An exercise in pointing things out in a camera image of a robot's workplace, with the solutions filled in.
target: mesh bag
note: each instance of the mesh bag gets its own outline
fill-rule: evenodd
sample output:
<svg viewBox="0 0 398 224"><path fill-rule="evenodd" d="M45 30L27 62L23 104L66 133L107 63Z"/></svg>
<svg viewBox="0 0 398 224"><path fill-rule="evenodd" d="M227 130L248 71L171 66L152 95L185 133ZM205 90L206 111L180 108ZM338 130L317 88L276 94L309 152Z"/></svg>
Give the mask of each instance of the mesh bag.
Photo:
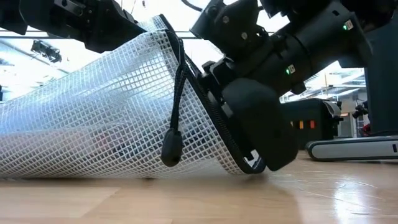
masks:
<svg viewBox="0 0 398 224"><path fill-rule="evenodd" d="M162 20L97 61L0 105L0 177L243 174L189 82L180 102L181 162L160 160L178 60Z"/></svg>

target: cable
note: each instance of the cable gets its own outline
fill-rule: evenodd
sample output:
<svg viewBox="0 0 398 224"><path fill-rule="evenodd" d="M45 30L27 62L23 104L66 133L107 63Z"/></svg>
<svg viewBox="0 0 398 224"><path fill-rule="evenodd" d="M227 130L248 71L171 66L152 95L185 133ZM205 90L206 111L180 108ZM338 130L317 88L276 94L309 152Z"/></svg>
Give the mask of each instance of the cable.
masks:
<svg viewBox="0 0 398 224"><path fill-rule="evenodd" d="M130 12L131 15L132 15L132 12L133 12L133 10L134 10L134 7L136 6L136 1L137 1L137 0L134 0L134 3L132 4L132 9L131 9L131 12Z"/></svg>
<svg viewBox="0 0 398 224"><path fill-rule="evenodd" d="M181 0L181 2L183 2L184 5L190 7L191 9L193 9L195 11L202 12L202 10L203 10L201 7L194 6L193 4L189 3L188 0Z"/></svg>
<svg viewBox="0 0 398 224"><path fill-rule="evenodd" d="M36 59L37 58L37 56L39 56L40 54L38 54L38 53L36 53L34 56L31 56L32 58L31 58L31 60L33 60L33 59Z"/></svg>
<svg viewBox="0 0 398 224"><path fill-rule="evenodd" d="M176 166L182 157L183 137L181 132L178 130L178 121L180 116L179 109L181 98L183 96L183 88L185 81L187 80L187 76L185 74L187 70L187 62L185 61L183 41L182 39L179 39L177 35L175 35L175 38L178 42L179 66L177 68L174 80L174 99L172 115L170 119L170 128L164 136L162 152L160 155L162 162L168 167Z"/></svg>

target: orange light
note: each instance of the orange light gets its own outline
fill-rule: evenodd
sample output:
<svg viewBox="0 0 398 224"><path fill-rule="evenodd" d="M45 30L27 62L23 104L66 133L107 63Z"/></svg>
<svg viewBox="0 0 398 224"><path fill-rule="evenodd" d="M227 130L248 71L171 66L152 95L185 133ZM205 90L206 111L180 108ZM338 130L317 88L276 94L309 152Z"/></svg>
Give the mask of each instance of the orange light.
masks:
<svg viewBox="0 0 398 224"><path fill-rule="evenodd" d="M314 120L310 121L310 128L315 129L315 121Z"/></svg>

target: ceiling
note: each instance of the ceiling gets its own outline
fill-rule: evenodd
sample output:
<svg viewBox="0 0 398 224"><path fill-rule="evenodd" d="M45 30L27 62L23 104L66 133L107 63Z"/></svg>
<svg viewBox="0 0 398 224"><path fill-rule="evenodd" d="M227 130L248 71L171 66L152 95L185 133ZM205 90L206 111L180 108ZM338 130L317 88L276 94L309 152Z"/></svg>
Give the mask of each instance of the ceiling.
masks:
<svg viewBox="0 0 398 224"><path fill-rule="evenodd" d="M177 31L188 31L199 16L185 6L180 0L116 0L128 12L132 12L138 21L164 14ZM205 7L208 1L190 0L191 3ZM266 31L275 32L289 23L280 15L269 19L264 11L257 22ZM60 50L62 62L50 63L46 58L31 52L33 40L43 39L47 44ZM222 57L214 46L204 40L185 40L185 50L193 61L201 67L208 60ZM25 36L0 30L0 59L10 65L0 65L0 85L13 93L7 99L23 95L40 85L51 82L70 72L74 72L88 63L101 57L100 54L85 49L83 43L70 39L49 39L45 32L30 28ZM282 101L293 101L302 98L344 97L361 91L365 87L363 69L342 69L333 63L324 71L307 80L307 91L301 95L287 93Z"/></svg>

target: screw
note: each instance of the screw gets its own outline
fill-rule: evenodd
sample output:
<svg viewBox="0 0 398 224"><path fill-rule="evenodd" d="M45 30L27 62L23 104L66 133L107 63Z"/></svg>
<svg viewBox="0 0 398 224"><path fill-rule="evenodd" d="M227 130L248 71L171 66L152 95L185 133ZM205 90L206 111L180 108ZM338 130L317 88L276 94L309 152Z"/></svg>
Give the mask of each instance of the screw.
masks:
<svg viewBox="0 0 398 224"><path fill-rule="evenodd" d="M229 17L228 17L228 16L224 16L224 17L223 17L223 22L224 22L225 24L229 23Z"/></svg>
<svg viewBox="0 0 398 224"><path fill-rule="evenodd" d="M248 38L248 34L245 33L245 32L243 32L243 33L241 34L241 37L242 37L242 39L246 40L246 39Z"/></svg>
<svg viewBox="0 0 398 224"><path fill-rule="evenodd" d="M78 16L81 16L81 15L83 14L83 11L82 11L80 8L76 7L76 8L75 8L75 13L76 13Z"/></svg>
<svg viewBox="0 0 398 224"><path fill-rule="evenodd" d="M212 7L209 8L208 14L211 17L215 17L215 16L217 16L217 11L218 11L217 7L216 6L212 6Z"/></svg>

